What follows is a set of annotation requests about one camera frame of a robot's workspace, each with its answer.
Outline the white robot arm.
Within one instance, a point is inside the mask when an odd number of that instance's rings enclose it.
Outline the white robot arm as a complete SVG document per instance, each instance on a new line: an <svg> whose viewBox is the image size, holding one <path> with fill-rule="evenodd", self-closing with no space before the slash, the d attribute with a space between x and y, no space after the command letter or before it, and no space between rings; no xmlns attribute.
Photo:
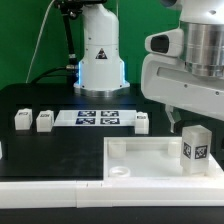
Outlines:
<svg viewBox="0 0 224 224"><path fill-rule="evenodd" d="M106 10L107 0L55 0L65 16L84 19L84 57L69 56L78 72L77 93L109 96L129 87L119 57L119 22ZM170 120L175 109L224 121L224 0L160 0L179 10L176 29L145 39L141 91L165 105Z"/></svg>

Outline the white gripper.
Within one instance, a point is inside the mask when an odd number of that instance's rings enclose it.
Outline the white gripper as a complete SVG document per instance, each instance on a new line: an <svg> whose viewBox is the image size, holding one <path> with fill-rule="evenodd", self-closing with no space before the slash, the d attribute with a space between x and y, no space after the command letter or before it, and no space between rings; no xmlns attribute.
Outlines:
<svg viewBox="0 0 224 224"><path fill-rule="evenodd" d="M192 75L177 58L148 54L141 91L145 98L165 104L172 133L181 121L177 108L224 121L224 78Z"/></svg>

